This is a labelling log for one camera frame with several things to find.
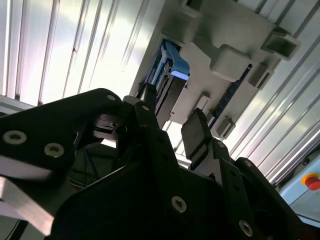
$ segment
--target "screw head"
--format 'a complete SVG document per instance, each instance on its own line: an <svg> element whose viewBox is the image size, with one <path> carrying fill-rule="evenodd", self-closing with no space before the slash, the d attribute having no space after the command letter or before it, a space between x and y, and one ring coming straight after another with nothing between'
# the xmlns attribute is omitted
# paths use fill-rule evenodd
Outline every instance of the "screw head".
<svg viewBox="0 0 320 240"><path fill-rule="evenodd" d="M146 111L149 111L149 108L148 108L147 106L145 106L145 105L142 105L142 108L143 108L144 110L146 110Z"/></svg>
<svg viewBox="0 0 320 240"><path fill-rule="evenodd" d="M171 203L172 203L173 208L181 214L183 214L187 210L187 204L186 204L185 200L183 200L179 196L173 196L171 198Z"/></svg>
<svg viewBox="0 0 320 240"><path fill-rule="evenodd" d="M252 237L254 235L254 231L252 230L249 223L247 223L245 220L239 221L239 226L242 230L242 232L247 235L248 237Z"/></svg>
<svg viewBox="0 0 320 240"><path fill-rule="evenodd" d="M110 99L111 101L115 101L116 100L116 98L114 97L114 96L112 96L112 95L108 95L108 96L106 96L108 99Z"/></svg>
<svg viewBox="0 0 320 240"><path fill-rule="evenodd" d="M249 168L250 168L250 167L252 167L251 162L249 162L249 161L245 160L245 161L244 161L244 163L245 163L245 165L247 165Z"/></svg>
<svg viewBox="0 0 320 240"><path fill-rule="evenodd" d="M19 145L23 144L27 140L27 135L18 130L7 131L3 134L2 139L7 144Z"/></svg>
<svg viewBox="0 0 320 240"><path fill-rule="evenodd" d="M65 149L59 143L51 142L44 147L45 155L53 158L59 158L65 153Z"/></svg>
<svg viewBox="0 0 320 240"><path fill-rule="evenodd" d="M218 145L221 147L221 148L224 148L225 145L221 142L221 141L218 141Z"/></svg>

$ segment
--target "white plastic part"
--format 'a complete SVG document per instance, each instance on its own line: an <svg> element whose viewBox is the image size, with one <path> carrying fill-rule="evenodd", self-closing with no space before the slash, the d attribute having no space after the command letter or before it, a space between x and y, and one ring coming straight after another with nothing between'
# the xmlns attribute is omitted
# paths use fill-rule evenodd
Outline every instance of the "white plastic part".
<svg viewBox="0 0 320 240"><path fill-rule="evenodd" d="M255 88L262 90L273 74L273 70L263 64L259 64L248 82Z"/></svg>
<svg viewBox="0 0 320 240"><path fill-rule="evenodd" d="M229 82L235 82L244 73L250 59L239 50L223 44L215 56L211 57L210 70L218 77Z"/></svg>
<svg viewBox="0 0 320 240"><path fill-rule="evenodd" d="M300 44L299 40L287 33L273 31L269 34L261 49L288 61L298 50Z"/></svg>

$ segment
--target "black cable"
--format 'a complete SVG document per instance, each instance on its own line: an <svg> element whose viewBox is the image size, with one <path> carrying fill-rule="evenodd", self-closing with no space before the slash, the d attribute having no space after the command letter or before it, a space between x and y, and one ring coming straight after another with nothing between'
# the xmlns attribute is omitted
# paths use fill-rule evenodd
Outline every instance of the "black cable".
<svg viewBox="0 0 320 240"><path fill-rule="evenodd" d="M10 240L20 240L22 235L24 234L26 228L28 226L28 222L24 220L20 220L15 230L13 231Z"/></svg>
<svg viewBox="0 0 320 240"><path fill-rule="evenodd" d="M84 156L84 159L90 163L96 179L99 180L100 177L99 177L96 165L95 165L94 161L92 161L91 157L89 157L87 150L83 150L83 156Z"/></svg>
<svg viewBox="0 0 320 240"><path fill-rule="evenodd" d="M16 226L18 225L18 223L20 222L20 219L18 221L16 221L15 225L13 226L12 230L10 231L10 233L8 234L8 236L6 236L6 238L4 240L8 240L9 237L11 236L11 234L13 233L13 231L16 229Z"/></svg>

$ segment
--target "corrugated metal surface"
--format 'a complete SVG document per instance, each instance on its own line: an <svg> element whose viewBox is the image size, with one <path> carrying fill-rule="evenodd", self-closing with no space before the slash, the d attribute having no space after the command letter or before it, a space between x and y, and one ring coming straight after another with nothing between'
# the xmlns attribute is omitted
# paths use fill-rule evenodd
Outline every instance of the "corrugated metal surface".
<svg viewBox="0 0 320 240"><path fill-rule="evenodd" d="M132 87L165 0L0 1L0 94L36 106Z"/></svg>
<svg viewBox="0 0 320 240"><path fill-rule="evenodd" d="M284 2L267 0L260 14L301 46L292 60L278 64L224 141L233 158L249 158L271 182L318 144L320 133L320 2Z"/></svg>

